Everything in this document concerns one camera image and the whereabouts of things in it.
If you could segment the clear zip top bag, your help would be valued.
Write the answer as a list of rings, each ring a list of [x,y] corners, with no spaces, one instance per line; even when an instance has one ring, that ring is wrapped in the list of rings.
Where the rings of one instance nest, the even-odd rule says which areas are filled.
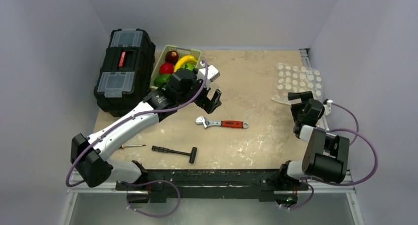
[[[312,92],[314,99],[323,101],[323,81],[318,70],[284,63],[276,65],[272,101],[289,105],[290,101],[287,98],[289,92],[307,91]]]

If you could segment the pale green perforated basket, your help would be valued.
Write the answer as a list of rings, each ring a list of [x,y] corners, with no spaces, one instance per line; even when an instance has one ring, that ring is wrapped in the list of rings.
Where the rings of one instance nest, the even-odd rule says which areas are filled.
[[[156,60],[154,64],[154,70],[150,77],[150,85],[149,85],[149,88],[151,91],[154,91],[157,89],[157,87],[154,86],[154,80],[155,78],[159,76],[159,68],[165,62],[165,56],[168,51],[176,51],[179,54],[179,59],[186,55],[192,55],[198,61],[201,60],[201,56],[203,53],[201,50],[197,50],[197,49],[184,48],[184,47],[179,47],[175,45],[166,45],[159,54],[155,55]]]

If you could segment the green bell pepper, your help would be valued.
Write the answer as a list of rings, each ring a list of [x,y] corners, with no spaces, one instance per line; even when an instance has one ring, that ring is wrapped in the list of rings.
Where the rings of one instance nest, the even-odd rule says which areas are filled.
[[[167,84],[170,80],[170,77],[171,77],[171,74],[169,73],[160,74],[154,79],[154,86],[158,88],[158,87],[163,86],[164,84]]]

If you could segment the green watermelon toy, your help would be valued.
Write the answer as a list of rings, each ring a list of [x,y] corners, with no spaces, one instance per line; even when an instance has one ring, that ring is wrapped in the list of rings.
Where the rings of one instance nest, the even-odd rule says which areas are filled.
[[[195,69],[195,64],[193,64],[193,63],[183,63],[180,68],[193,71]]]

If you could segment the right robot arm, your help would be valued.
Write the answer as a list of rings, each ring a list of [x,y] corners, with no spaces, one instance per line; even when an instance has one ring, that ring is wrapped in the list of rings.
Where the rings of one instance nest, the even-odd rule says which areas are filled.
[[[287,161],[281,165],[277,183],[288,189],[304,178],[318,178],[326,183],[341,183],[347,173],[349,139],[331,134],[317,126],[318,121],[331,111],[331,100],[314,99],[311,91],[288,93],[288,100],[300,100],[290,107],[295,136],[307,142],[301,161]]]

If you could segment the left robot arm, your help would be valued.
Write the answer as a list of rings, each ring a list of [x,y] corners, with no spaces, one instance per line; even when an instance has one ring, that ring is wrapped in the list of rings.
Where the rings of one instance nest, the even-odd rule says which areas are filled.
[[[216,90],[211,99],[207,94],[211,83],[219,76],[219,70],[213,65],[194,71],[178,70],[167,84],[151,91],[133,110],[110,126],[87,137],[76,135],[71,141],[70,170],[76,170],[90,188],[105,181],[120,181],[134,190],[143,189],[147,177],[140,163],[114,161],[110,157],[135,135],[190,103],[212,113],[221,105],[221,91]]]

